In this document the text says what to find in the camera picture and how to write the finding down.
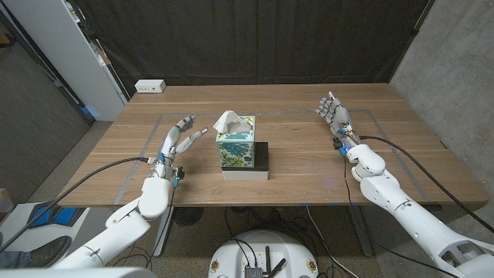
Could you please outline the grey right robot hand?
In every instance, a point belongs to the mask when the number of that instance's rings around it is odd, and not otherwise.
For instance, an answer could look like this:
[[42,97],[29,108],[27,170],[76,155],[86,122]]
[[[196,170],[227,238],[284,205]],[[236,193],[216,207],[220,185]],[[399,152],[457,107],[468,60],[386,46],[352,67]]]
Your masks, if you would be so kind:
[[331,91],[320,101],[316,113],[330,126],[336,150],[346,153],[360,144],[347,108]]

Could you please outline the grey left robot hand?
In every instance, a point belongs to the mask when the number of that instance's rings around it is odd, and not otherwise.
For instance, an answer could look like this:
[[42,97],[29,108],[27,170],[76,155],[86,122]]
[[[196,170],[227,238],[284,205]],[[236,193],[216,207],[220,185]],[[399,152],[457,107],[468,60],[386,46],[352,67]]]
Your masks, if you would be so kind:
[[171,180],[173,172],[173,162],[178,154],[184,154],[200,137],[208,133],[208,128],[204,127],[201,130],[189,135],[181,143],[179,140],[181,135],[193,127],[196,115],[186,116],[180,119],[167,133],[161,142],[161,146],[157,153],[157,161],[152,163],[153,168],[150,177],[163,178]]

